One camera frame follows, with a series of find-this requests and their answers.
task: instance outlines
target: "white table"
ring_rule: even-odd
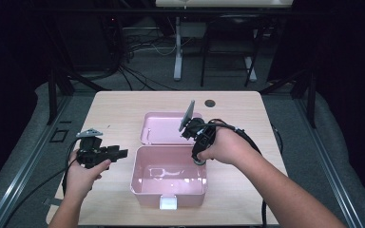
[[[278,8],[289,9],[293,0],[156,0],[156,6],[162,8]],[[174,65],[174,80],[179,81],[182,77],[183,50],[180,18],[176,19],[176,63]],[[245,64],[251,66],[251,59],[246,58]],[[255,71],[251,72],[250,81],[255,82]]]

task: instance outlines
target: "tabletop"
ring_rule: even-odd
[[[128,157],[110,165],[95,181],[81,210],[81,225],[248,225],[261,224],[262,198],[232,165],[208,161],[208,189],[202,206],[160,210],[141,206],[131,192],[136,151],[144,115],[148,112],[184,112],[195,100],[195,112],[207,122],[220,118],[252,138],[262,155],[287,175],[262,98],[255,91],[104,91],[96,94],[81,131],[104,133],[102,146],[119,145]],[[205,102],[212,100],[213,107]],[[62,199],[61,184],[55,198]],[[58,206],[48,211],[47,223]],[[278,224],[267,209],[268,224]]]
[[[290,8],[293,0],[156,0],[157,7]]]

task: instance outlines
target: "wrist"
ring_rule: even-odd
[[[83,203],[84,199],[77,197],[75,195],[67,194],[64,196],[62,203],[67,204],[68,206],[80,207]]]

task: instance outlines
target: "wooden table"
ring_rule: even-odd
[[[203,205],[164,211],[141,206],[130,190],[132,169],[140,142],[144,115],[152,111],[184,112],[195,100],[195,112],[207,122],[221,118],[245,129],[263,156],[281,172],[286,170],[274,133],[258,92],[254,91],[108,91],[97,93],[82,130],[102,131],[102,146],[118,144],[129,149],[128,157],[112,163],[95,181],[81,211],[81,225],[248,225],[261,224],[261,197],[251,182],[232,165],[207,162],[207,182]],[[215,101],[214,107],[205,106]],[[62,199],[59,185],[55,198]],[[47,215],[50,222],[57,206]],[[267,210],[268,224],[277,224]]]

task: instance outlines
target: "plastic container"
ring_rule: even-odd
[[[178,131],[184,113],[144,116],[141,146],[135,158],[131,191],[142,206],[160,209],[201,206],[207,190],[206,164],[196,165],[192,140]]]

